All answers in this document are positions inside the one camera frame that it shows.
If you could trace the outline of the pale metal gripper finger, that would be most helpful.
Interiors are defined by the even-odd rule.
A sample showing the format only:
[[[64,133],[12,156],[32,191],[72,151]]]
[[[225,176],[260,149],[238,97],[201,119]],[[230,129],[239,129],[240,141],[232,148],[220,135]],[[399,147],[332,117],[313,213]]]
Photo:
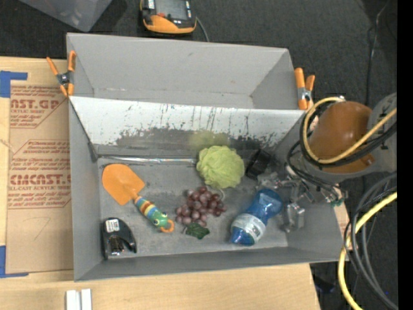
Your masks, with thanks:
[[[288,178],[280,178],[277,172],[263,173],[257,177],[257,189],[281,189],[289,182]]]
[[[283,219],[285,232],[300,230],[305,226],[305,209],[296,202],[289,203],[283,213]]]

